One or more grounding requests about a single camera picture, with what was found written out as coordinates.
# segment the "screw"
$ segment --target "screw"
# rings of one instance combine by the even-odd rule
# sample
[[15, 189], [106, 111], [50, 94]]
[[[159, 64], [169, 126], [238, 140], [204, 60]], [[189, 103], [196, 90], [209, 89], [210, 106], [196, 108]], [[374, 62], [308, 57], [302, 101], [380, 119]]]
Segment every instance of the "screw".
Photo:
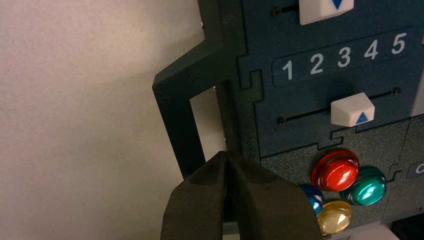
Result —
[[283, 125], [285, 122], [286, 122], [286, 120], [284, 119], [284, 117], [277, 118], [278, 125]]
[[393, 94], [394, 95], [399, 95], [399, 94], [401, 94], [401, 89], [399, 88], [399, 87], [396, 87], [394, 90], [393, 90]]
[[272, 9], [271, 15], [273, 17], [278, 17], [280, 14], [281, 14], [281, 8], [275, 7], [274, 9]]

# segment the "blue triangle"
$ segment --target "blue triangle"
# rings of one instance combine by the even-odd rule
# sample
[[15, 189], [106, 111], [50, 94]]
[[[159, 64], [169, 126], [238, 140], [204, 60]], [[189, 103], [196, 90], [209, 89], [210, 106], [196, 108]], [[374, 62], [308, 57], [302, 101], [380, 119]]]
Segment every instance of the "blue triangle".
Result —
[[362, 123], [365, 123], [365, 122], [368, 122], [368, 118], [367, 118], [367, 116], [365, 116], [365, 113], [362, 113], [359, 116], [358, 121], [356, 122], [356, 125], [362, 124]]
[[340, 8], [340, 4], [342, 4], [342, 1], [343, 0], [332, 0], [332, 2], [334, 3], [336, 9], [339, 9]]

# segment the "red button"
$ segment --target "red button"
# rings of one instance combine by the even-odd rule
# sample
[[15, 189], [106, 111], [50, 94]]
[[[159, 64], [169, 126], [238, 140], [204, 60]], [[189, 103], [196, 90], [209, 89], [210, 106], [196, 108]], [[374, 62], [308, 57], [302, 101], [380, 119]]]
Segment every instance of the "red button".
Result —
[[323, 156], [313, 167], [311, 182], [317, 188], [340, 192], [354, 184], [358, 176], [358, 157], [347, 149], [338, 149]]

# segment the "yellow button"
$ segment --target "yellow button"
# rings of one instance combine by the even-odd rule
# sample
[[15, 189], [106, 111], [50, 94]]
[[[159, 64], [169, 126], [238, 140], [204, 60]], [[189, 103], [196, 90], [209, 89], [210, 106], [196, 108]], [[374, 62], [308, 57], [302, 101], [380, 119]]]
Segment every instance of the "yellow button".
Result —
[[345, 201], [331, 201], [322, 206], [318, 216], [319, 226], [323, 234], [336, 234], [343, 231], [351, 223], [352, 208]]

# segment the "round button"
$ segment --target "round button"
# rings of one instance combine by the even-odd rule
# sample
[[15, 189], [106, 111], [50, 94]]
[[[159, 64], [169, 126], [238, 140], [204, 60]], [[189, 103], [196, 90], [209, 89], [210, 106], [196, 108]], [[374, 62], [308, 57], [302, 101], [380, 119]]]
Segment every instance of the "round button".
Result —
[[301, 186], [300, 189], [302, 189], [305, 193], [307, 200], [315, 211], [315, 214], [320, 214], [324, 202], [323, 193], [314, 186]]
[[318, 216], [319, 226], [323, 234], [336, 234], [345, 230], [351, 223], [352, 209], [345, 201], [331, 201], [322, 206]]
[[372, 205], [380, 201], [386, 193], [386, 177], [376, 167], [367, 167], [359, 171], [356, 182], [340, 196], [353, 205]]
[[324, 155], [313, 167], [311, 182], [321, 190], [339, 192], [349, 188], [358, 176], [358, 157], [347, 149]]

